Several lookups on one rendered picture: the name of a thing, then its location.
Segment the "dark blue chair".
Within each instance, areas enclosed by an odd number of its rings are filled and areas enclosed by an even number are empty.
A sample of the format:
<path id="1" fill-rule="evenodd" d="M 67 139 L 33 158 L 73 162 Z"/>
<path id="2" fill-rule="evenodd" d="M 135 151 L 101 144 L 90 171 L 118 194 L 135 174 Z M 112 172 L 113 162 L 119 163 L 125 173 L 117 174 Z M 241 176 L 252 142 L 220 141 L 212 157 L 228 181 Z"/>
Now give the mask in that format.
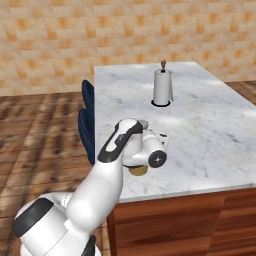
<path id="1" fill-rule="evenodd" d="M 82 82 L 82 96 L 88 112 L 94 115 L 94 86 L 88 80 Z"/>
<path id="2" fill-rule="evenodd" d="M 78 130 L 82 144 L 87 151 L 88 161 L 91 164 L 95 163 L 95 145 L 93 137 L 89 133 L 88 129 L 88 111 L 84 108 L 79 110 L 78 114 Z"/>

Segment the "wooden island counter base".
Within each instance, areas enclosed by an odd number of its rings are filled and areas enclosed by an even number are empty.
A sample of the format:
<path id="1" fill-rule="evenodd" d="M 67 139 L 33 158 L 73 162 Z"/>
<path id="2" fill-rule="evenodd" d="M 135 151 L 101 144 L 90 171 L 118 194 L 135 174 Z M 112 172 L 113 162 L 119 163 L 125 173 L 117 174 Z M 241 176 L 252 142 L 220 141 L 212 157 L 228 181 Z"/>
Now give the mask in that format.
<path id="1" fill-rule="evenodd" d="M 111 256 L 256 256 L 256 188 L 120 203 Z"/>

